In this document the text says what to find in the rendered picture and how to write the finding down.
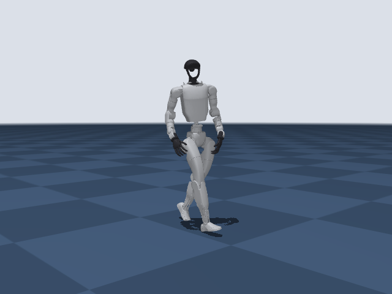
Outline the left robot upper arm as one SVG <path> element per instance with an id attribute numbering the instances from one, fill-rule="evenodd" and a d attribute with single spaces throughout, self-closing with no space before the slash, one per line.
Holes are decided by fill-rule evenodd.
<path id="1" fill-rule="evenodd" d="M 217 89 L 213 85 L 207 85 L 208 87 L 208 99 L 209 99 L 209 105 L 210 105 L 210 110 L 209 110 L 209 115 L 211 117 L 219 116 L 219 110 L 217 108 Z"/>

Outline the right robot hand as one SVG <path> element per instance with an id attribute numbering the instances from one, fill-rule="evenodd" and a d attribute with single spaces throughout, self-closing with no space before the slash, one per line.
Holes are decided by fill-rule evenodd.
<path id="1" fill-rule="evenodd" d="M 176 133 L 173 133 L 174 134 L 174 137 L 171 139 L 171 142 L 173 142 L 173 148 L 175 149 L 175 152 L 176 152 L 176 154 L 178 155 L 178 156 L 180 156 L 181 157 L 181 155 L 183 156 L 183 154 L 186 154 L 183 150 L 185 150 L 185 151 L 187 151 L 188 152 L 188 150 L 186 150 L 183 146 L 182 146 L 182 144 L 181 143 L 183 143 L 184 145 L 187 145 L 185 142 L 183 142 L 183 141 L 181 141 L 179 138 L 178 138 L 178 136 L 177 136 L 177 134 Z M 182 149 L 183 150 L 182 150 Z M 183 153 L 181 153 L 181 152 Z M 180 153 L 180 155 L 179 155 L 179 153 Z"/>

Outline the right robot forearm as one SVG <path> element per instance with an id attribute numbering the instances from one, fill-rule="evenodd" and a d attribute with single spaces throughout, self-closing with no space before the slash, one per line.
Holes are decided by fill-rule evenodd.
<path id="1" fill-rule="evenodd" d="M 176 131 L 174 127 L 174 120 L 169 119 L 168 111 L 165 113 L 165 124 L 167 125 L 167 134 L 169 135 L 169 138 L 172 139 L 174 137 L 173 133 L 176 133 Z"/>

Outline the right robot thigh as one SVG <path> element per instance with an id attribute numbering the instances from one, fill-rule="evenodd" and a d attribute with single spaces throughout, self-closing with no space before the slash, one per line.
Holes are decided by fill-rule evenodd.
<path id="1" fill-rule="evenodd" d="M 201 188 L 201 182 L 205 183 L 205 176 L 204 176 L 204 169 L 203 169 L 203 162 L 202 162 L 202 158 L 200 155 L 200 152 L 197 148 L 197 145 L 195 144 L 195 142 L 193 141 L 193 139 L 186 138 L 185 140 L 183 140 L 183 142 L 185 142 L 187 145 L 184 145 L 183 143 L 182 146 L 188 150 L 185 151 L 182 150 L 187 153 L 187 162 L 190 166 L 190 169 L 192 170 L 192 173 L 194 175 L 194 180 L 196 180 L 196 182 L 198 183 L 198 185 Z"/>

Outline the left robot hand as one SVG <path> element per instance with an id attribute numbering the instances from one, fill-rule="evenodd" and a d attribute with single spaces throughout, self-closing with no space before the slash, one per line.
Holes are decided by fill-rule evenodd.
<path id="1" fill-rule="evenodd" d="M 223 131 L 220 131 L 219 132 L 219 134 L 218 134 L 218 136 L 217 136 L 217 139 L 218 139 L 218 141 L 217 141 L 217 143 L 214 145 L 214 147 L 216 147 L 216 149 L 214 150 L 214 151 L 211 151 L 211 152 L 213 152 L 213 153 L 211 153 L 211 154 L 217 154 L 218 152 L 219 152 L 219 148 L 221 147 L 221 145 L 222 145 L 222 140 L 224 139 L 224 137 L 223 137 Z"/>

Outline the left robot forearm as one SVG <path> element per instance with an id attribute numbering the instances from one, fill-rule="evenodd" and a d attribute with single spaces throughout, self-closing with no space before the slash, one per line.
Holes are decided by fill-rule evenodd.
<path id="1" fill-rule="evenodd" d="M 219 116 L 215 117 L 213 119 L 216 131 L 217 131 L 217 135 L 219 134 L 220 131 L 223 131 L 223 137 L 225 137 L 225 133 L 224 133 L 224 128 L 221 122 L 221 116 L 220 116 L 220 112 L 219 112 Z"/>

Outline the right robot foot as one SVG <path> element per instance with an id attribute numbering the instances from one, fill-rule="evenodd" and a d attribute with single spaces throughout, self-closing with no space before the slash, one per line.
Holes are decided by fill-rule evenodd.
<path id="1" fill-rule="evenodd" d="M 213 223 L 209 222 L 207 225 L 201 224 L 201 232 L 214 232 L 222 229 L 222 227 L 218 225 L 214 225 Z"/>

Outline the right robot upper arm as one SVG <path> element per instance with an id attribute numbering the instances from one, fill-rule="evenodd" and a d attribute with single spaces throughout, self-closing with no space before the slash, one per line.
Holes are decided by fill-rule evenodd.
<path id="1" fill-rule="evenodd" d="M 178 87 L 174 87 L 171 89 L 170 91 L 170 97 L 168 100 L 168 104 L 167 104 L 167 111 L 169 112 L 169 119 L 175 119 L 176 117 L 176 112 L 174 112 L 174 109 L 176 107 L 176 103 L 177 103 L 177 98 L 179 98 L 182 94 L 182 86 L 178 86 Z"/>

